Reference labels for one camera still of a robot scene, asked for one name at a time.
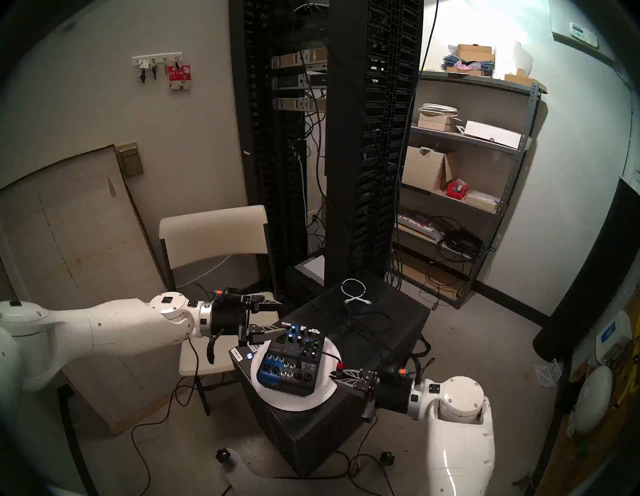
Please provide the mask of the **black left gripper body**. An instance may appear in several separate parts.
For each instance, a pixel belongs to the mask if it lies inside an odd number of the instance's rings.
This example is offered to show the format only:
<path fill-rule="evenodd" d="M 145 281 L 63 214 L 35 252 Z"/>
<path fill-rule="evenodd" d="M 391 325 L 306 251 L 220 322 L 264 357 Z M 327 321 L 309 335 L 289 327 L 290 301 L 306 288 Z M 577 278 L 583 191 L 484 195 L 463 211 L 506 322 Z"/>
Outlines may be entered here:
<path fill-rule="evenodd" d="M 237 289 L 216 289 L 210 304 L 209 347 L 223 335 L 235 335 L 240 345 L 248 344 L 248 327 L 253 296 Z"/>

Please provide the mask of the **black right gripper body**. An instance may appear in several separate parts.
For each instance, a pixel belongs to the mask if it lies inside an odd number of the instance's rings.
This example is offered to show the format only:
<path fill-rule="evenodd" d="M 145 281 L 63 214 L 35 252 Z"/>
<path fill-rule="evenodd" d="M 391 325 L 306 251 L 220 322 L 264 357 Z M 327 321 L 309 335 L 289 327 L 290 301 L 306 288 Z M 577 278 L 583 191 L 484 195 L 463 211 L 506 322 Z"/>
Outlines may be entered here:
<path fill-rule="evenodd" d="M 409 370 L 399 365 L 387 365 L 376 373 L 379 383 L 376 384 L 374 397 L 366 399 L 361 418 L 366 423 L 372 422 L 377 408 L 408 415 L 414 383 Z"/>

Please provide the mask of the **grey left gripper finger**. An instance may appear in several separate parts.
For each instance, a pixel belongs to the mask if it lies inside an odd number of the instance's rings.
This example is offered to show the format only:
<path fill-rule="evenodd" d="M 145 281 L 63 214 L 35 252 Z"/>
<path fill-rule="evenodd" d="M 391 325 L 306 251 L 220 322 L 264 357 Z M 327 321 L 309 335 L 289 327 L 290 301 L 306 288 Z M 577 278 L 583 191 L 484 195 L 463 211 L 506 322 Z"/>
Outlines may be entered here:
<path fill-rule="evenodd" d="M 242 308 L 250 313 L 278 312 L 281 303 L 272 299 L 266 299 L 263 294 L 242 295 Z"/>
<path fill-rule="evenodd" d="M 249 324 L 244 326 L 239 331 L 239 345 L 247 346 L 263 344 L 265 341 L 276 339 L 281 334 L 286 332 L 286 327 L 271 324 L 268 326 L 258 326 L 256 324 Z"/>

